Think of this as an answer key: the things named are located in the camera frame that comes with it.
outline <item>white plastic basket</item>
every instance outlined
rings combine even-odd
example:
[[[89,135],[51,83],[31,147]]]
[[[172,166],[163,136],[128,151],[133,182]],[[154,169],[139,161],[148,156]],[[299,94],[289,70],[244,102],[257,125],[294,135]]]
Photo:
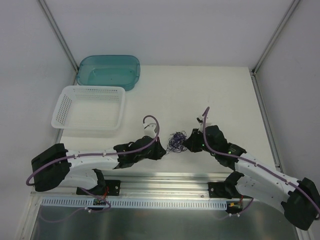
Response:
[[[124,112],[125,92],[117,86],[67,86],[56,103],[51,125],[56,129],[116,130]]]

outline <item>metal surface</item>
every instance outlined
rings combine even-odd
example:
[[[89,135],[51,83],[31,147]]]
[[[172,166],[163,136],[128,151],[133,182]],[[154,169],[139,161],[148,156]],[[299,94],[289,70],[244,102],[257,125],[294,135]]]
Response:
[[[266,131],[266,135],[267,135],[267,138],[269,141],[269,145],[271,148],[271,153],[273,156],[274,163],[277,167],[280,168],[281,172],[283,172],[283,165],[281,164],[281,160],[279,158],[279,153],[278,153],[278,150],[276,147],[275,139],[274,139],[273,133],[271,131],[271,127],[270,127],[270,123],[269,123],[269,119],[268,119],[268,115],[267,115],[267,111],[266,111],[266,106],[264,104],[264,101],[263,101],[263,98],[261,95],[261,91],[259,89],[257,78],[255,77],[255,75],[253,73],[251,73],[251,79],[252,79],[252,84],[253,84],[253,88],[255,91],[256,99],[259,104],[263,124],[265,127],[265,131]]]
[[[268,44],[266,45],[265,49],[263,50],[262,55],[260,56],[257,64],[255,65],[254,69],[253,69],[253,74],[256,75],[257,71],[259,70],[259,68],[261,67],[261,65],[263,64],[265,58],[267,57],[268,53],[270,52],[271,48],[273,47],[273,45],[275,44],[276,40],[278,39],[280,33],[282,32],[282,30],[284,29],[284,27],[286,26],[286,24],[288,23],[289,19],[291,18],[291,16],[294,14],[294,12],[296,11],[299,3],[302,0],[293,0],[291,5],[289,6],[289,8],[287,9],[286,13],[284,14],[283,18],[281,19],[279,25],[276,27],[272,37],[270,38]]]
[[[41,207],[46,220],[67,217],[76,208]],[[60,223],[37,220],[33,240],[297,240],[293,226],[275,209],[254,202],[249,213],[114,208],[105,213],[79,211]]]
[[[61,44],[61,47],[63,48],[67,58],[69,59],[71,65],[73,67],[73,69],[77,72],[79,69],[79,66],[78,66],[74,56],[72,55],[72,53],[66,43],[66,40],[65,40],[64,36],[62,35],[62,33],[57,25],[57,22],[48,7],[48,4],[46,3],[46,0],[38,0],[38,3],[41,6],[47,20],[49,21],[49,24],[51,25],[56,37],[58,38],[58,40]]]

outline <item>teal plastic tub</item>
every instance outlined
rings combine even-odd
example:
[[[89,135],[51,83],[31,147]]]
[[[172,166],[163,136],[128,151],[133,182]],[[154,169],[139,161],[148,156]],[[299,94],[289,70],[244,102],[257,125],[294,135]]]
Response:
[[[131,55],[93,55],[83,59],[76,81],[83,86],[114,86],[129,91],[140,77],[140,63]]]

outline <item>white table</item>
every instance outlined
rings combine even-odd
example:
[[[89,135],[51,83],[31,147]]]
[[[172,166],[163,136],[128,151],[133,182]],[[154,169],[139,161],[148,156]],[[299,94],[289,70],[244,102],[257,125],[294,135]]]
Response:
[[[66,149],[97,151],[135,141],[144,135],[142,119],[154,115],[160,141],[170,134],[198,128],[196,118],[210,106],[208,117],[231,143],[275,167],[251,76],[246,67],[141,66],[140,80],[126,92],[124,116],[115,133],[63,131]],[[170,153],[158,161],[145,159],[119,173],[230,173],[207,152]]]

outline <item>black mounting bracket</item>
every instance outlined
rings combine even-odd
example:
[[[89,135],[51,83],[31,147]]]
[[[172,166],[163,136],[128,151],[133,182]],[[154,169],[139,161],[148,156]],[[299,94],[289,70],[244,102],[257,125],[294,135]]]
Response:
[[[105,180],[105,187],[108,189],[107,196],[119,196],[120,180]]]
[[[226,184],[223,181],[208,182],[208,192],[209,192],[209,198],[240,199],[242,197],[242,195],[239,193],[234,193],[234,195],[231,195],[226,190]]]

